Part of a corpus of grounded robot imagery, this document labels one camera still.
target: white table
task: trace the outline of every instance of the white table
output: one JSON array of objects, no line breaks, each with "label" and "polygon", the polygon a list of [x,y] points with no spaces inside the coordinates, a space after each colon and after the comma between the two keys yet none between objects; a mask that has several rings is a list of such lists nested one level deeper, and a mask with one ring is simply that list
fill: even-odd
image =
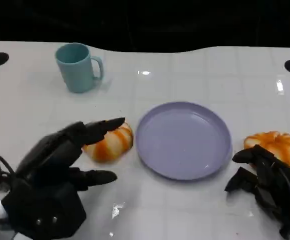
[{"label": "white table", "polygon": [[[0,52],[10,56],[0,66],[0,154],[14,168],[39,137],[68,123],[126,117],[135,130],[147,110],[176,100],[218,113],[229,126],[234,152],[247,135],[290,133],[290,73],[284,69],[290,48],[123,53],[91,47],[104,62],[103,85],[72,94],[54,61],[62,44],[0,42]],[[280,239],[279,224],[262,213],[253,195],[227,198],[224,188],[236,163],[196,183],[157,176],[135,148],[114,165],[96,165],[85,155],[75,165],[113,170],[118,180],[81,194],[88,218],[73,240]]]}]

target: mug handle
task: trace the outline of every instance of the mug handle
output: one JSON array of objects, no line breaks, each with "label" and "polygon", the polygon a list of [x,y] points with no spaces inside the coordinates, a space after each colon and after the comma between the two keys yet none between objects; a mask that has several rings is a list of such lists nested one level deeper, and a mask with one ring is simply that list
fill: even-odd
[{"label": "mug handle", "polygon": [[103,67],[103,62],[101,61],[101,59],[97,56],[91,56],[90,57],[91,60],[95,60],[98,65],[99,65],[99,70],[100,70],[100,76],[99,77],[95,77],[96,80],[102,80],[102,78],[104,77],[104,67]]}]

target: small pumpkin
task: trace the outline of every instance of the small pumpkin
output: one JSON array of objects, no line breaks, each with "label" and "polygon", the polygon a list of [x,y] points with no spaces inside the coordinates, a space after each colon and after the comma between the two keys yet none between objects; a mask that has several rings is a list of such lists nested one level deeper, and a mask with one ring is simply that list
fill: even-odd
[{"label": "small pumpkin", "polygon": [[109,131],[105,139],[92,145],[83,146],[87,155],[98,163],[109,163],[119,158],[133,146],[133,132],[124,123],[114,131]]},{"label": "small pumpkin", "polygon": [[244,148],[260,145],[275,155],[276,158],[290,166],[290,134],[278,131],[261,132],[246,137]]}]

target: pumpkin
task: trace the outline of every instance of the pumpkin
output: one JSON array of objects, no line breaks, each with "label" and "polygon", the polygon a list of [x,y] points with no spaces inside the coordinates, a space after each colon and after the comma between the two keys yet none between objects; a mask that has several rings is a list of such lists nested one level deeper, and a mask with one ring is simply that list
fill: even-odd
[{"label": "pumpkin", "polygon": [[260,145],[275,155],[276,158],[290,166],[290,134],[278,131],[261,132],[246,137],[244,148]]},{"label": "pumpkin", "polygon": [[87,155],[98,163],[108,163],[119,158],[133,146],[133,132],[127,123],[105,134],[105,138],[92,145],[83,146]]}]

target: plate rim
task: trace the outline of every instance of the plate rim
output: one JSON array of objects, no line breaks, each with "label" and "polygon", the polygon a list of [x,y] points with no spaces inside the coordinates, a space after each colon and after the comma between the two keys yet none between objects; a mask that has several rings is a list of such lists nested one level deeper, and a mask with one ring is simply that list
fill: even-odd
[{"label": "plate rim", "polygon": [[[153,167],[149,166],[145,162],[145,160],[143,159],[144,154],[141,152],[141,150],[139,148],[139,137],[138,137],[139,131],[140,131],[140,126],[142,125],[141,123],[144,121],[146,116],[148,116],[151,112],[155,111],[156,109],[161,108],[161,107],[163,107],[165,105],[174,105],[174,104],[194,105],[196,107],[203,108],[204,110],[214,114],[216,116],[216,118],[218,118],[218,120],[220,120],[222,122],[222,124],[225,126],[224,129],[228,133],[228,137],[229,137],[229,146],[227,147],[228,150],[226,152],[226,155],[224,155],[224,157],[222,157],[222,159],[223,159],[222,163],[219,165],[219,167],[217,169],[206,171],[204,174],[202,174],[199,177],[179,178],[179,177],[169,176],[167,174],[160,173],[159,171],[157,171]],[[137,125],[137,129],[136,129],[136,132],[135,132],[135,144],[136,144],[136,150],[137,150],[138,156],[139,156],[140,160],[143,162],[143,164],[145,164],[145,166],[147,168],[149,168],[150,170],[154,171],[156,174],[159,174],[160,176],[163,176],[165,178],[172,179],[172,180],[178,180],[178,181],[200,180],[200,179],[208,177],[208,176],[210,176],[212,174],[215,174],[218,171],[220,171],[224,166],[226,166],[228,164],[228,162],[231,160],[231,157],[232,157],[232,154],[233,154],[232,136],[231,136],[231,133],[229,131],[229,128],[228,128],[226,122],[218,114],[216,114],[214,111],[212,111],[211,109],[209,109],[209,108],[207,108],[207,107],[205,107],[203,105],[200,105],[200,104],[197,104],[197,103],[194,103],[194,102],[189,102],[189,101],[170,101],[170,102],[166,102],[166,103],[157,105],[157,106],[149,109],[148,111],[146,111],[146,113],[141,117],[141,119],[140,119],[140,121],[139,121],[139,123]]]}]

